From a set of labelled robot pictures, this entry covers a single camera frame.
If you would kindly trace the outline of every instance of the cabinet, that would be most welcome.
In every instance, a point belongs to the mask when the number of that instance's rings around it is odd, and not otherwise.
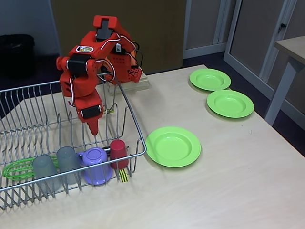
[[[305,0],[237,0],[224,60],[271,99],[288,57],[275,41],[305,35]],[[305,72],[295,77],[282,111],[305,129]]]
[[[183,58],[225,50],[236,0],[187,0]]]

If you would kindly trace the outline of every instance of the trash bin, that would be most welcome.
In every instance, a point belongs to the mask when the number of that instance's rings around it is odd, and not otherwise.
[[[34,38],[16,34],[0,36],[0,75],[25,79],[35,74]]]

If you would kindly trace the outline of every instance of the plate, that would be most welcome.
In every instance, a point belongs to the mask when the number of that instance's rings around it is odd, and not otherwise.
[[[147,154],[156,163],[167,167],[183,167],[200,155],[201,145],[190,131],[167,126],[152,131],[147,139]]]
[[[219,91],[231,85],[230,77],[216,69],[199,69],[190,75],[191,83],[207,91]]]
[[[229,118],[246,117],[254,110],[254,104],[248,96],[231,90],[212,92],[207,103],[212,111]]]

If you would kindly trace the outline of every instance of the cup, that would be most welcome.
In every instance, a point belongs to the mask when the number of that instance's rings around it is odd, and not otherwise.
[[[91,148],[86,152],[78,152],[83,166],[96,165],[108,160],[107,153],[102,148]],[[112,169],[109,164],[86,169],[84,172],[85,180],[92,185],[101,185],[106,183],[112,176]]]
[[[56,169],[55,165],[53,164],[52,158],[49,155],[40,155],[40,156],[36,157],[33,160],[32,165],[33,165],[36,179],[49,177],[49,176],[58,174],[57,169]],[[51,192],[55,192],[61,186],[61,182],[58,177],[48,179],[45,181],[40,181],[39,185],[45,194],[50,193],[46,184],[49,186]]]
[[[124,141],[114,140],[110,143],[110,160],[118,159],[127,156],[127,149]],[[128,159],[111,163],[114,169],[123,169],[128,166]]]
[[[65,146],[57,151],[57,160],[59,171],[61,173],[68,172],[81,168],[81,162],[79,157],[76,155],[75,150],[70,146]],[[70,173],[63,176],[63,181],[65,184],[75,184],[80,180],[81,172]]]

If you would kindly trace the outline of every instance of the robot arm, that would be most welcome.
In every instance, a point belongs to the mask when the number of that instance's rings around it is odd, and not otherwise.
[[[137,83],[142,71],[134,56],[136,46],[116,17],[95,16],[93,25],[96,31],[90,31],[68,57],[59,57],[56,64],[63,70],[60,83],[64,96],[72,98],[71,106],[76,107],[79,119],[97,135],[98,119],[103,115],[95,89],[99,79],[112,84]]]

